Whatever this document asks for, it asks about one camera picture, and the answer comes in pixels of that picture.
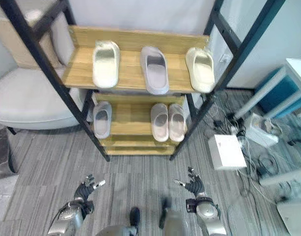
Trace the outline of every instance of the robotic arm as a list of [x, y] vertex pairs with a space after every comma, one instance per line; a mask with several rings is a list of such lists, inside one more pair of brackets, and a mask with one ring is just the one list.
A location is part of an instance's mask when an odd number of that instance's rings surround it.
[[88, 175], [74, 193], [74, 200], [66, 203], [54, 217], [50, 229], [49, 236], [74, 236], [84, 219], [88, 214], [94, 211], [92, 201], [88, 201], [89, 195], [104, 185], [105, 180], [94, 183], [94, 177]]
[[225, 228], [220, 221], [220, 210], [211, 198], [206, 196], [205, 187], [199, 175], [189, 167], [189, 183], [174, 180], [195, 195], [195, 199], [186, 199], [186, 209], [189, 213], [196, 213], [198, 225], [204, 236], [226, 235]]

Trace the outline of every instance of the white slipper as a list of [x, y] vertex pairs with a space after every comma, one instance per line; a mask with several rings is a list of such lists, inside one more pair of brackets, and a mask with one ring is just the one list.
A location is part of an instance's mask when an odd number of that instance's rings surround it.
[[119, 80], [120, 49], [112, 41], [96, 41], [92, 55], [95, 86], [107, 89], [116, 86]]
[[151, 108], [152, 135], [158, 142], [169, 138], [168, 108], [163, 103], [157, 103]]
[[180, 142], [184, 139], [185, 118], [183, 108], [179, 104], [169, 106], [169, 137], [172, 141]]
[[215, 86], [214, 61], [210, 53], [200, 48], [190, 48], [185, 56], [191, 85], [202, 93], [209, 93]]

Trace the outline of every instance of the slipper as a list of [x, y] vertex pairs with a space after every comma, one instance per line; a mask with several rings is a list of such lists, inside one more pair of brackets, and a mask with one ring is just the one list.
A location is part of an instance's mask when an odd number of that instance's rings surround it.
[[184, 139], [185, 119], [183, 108], [179, 104], [169, 106], [169, 137], [172, 141], [180, 142]]
[[214, 61], [210, 53], [200, 48], [190, 48], [185, 56], [191, 85], [202, 93], [209, 93], [215, 86]]
[[94, 133], [98, 139], [105, 139], [110, 135], [112, 107], [109, 102], [99, 102], [93, 109]]
[[140, 65], [147, 91], [154, 95], [167, 93], [169, 81], [163, 53], [155, 47], [143, 47], [140, 52]]
[[165, 142], [169, 138], [168, 108], [163, 103], [157, 103], [151, 108], [152, 135], [158, 142]]
[[119, 80], [120, 49], [112, 41], [96, 41], [92, 55], [95, 86], [107, 89], [116, 86]]

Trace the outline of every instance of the chair cushion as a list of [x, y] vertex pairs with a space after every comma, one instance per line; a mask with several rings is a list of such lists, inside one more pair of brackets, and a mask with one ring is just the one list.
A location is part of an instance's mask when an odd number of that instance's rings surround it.
[[[3, 45], [10, 51], [19, 67], [30, 69], [39, 68], [38, 64], [8, 19], [0, 18], [0, 39]], [[49, 32], [43, 35], [40, 40], [40, 45], [52, 66], [54, 68], [62, 67], [54, 51]]]
[[55, 52], [60, 62], [67, 66], [75, 47], [63, 12], [57, 16], [51, 25], [51, 32]]
[[3, 75], [17, 67], [12, 55], [0, 41], [0, 79]]
[[[64, 68], [56, 70], [62, 76]], [[70, 95], [81, 110], [85, 89]], [[0, 123], [25, 129], [54, 129], [78, 124], [41, 70], [17, 68], [0, 80]]]

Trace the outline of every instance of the striped carpet floor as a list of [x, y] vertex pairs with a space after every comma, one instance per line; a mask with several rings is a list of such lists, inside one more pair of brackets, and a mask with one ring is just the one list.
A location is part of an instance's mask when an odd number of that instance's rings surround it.
[[[236, 171], [213, 169], [207, 145], [208, 137], [214, 133], [212, 119], [222, 119], [221, 109], [235, 110], [250, 97], [247, 91], [228, 90], [219, 94], [218, 111], [215, 106], [211, 108], [172, 162], [167, 156], [114, 156], [107, 163], [78, 126], [48, 131], [19, 130], [16, 136], [9, 134], [12, 161], [19, 178], [4, 221], [0, 222], [0, 235], [46, 235], [56, 211], [72, 199], [80, 180], [93, 173], [97, 180], [104, 178], [106, 184], [92, 194], [95, 211], [86, 218], [78, 236], [94, 236], [109, 225], [128, 225], [128, 214], [133, 206], [141, 209], [139, 235], [160, 236], [163, 234], [158, 228], [161, 199], [168, 194], [173, 197], [173, 207], [182, 212], [187, 221], [189, 235], [201, 236], [195, 215], [188, 214], [185, 208], [185, 199], [193, 196], [172, 181], [174, 178], [187, 181], [187, 166], [200, 173], [208, 196], [219, 204], [221, 221], [228, 234], [230, 224], [232, 234], [237, 236], [288, 235], [275, 205], [253, 187], [254, 199], [242, 197], [242, 182]], [[289, 115], [279, 122], [291, 125], [288, 136], [301, 137], [301, 119]], [[266, 152], [255, 143], [251, 142], [250, 146], [254, 157]], [[290, 147], [280, 141], [274, 151], [286, 159], [276, 157], [280, 173], [301, 167], [301, 144]], [[301, 184], [290, 184], [292, 192], [288, 195], [301, 197]], [[278, 186], [258, 188], [271, 199], [278, 200], [283, 194]]]

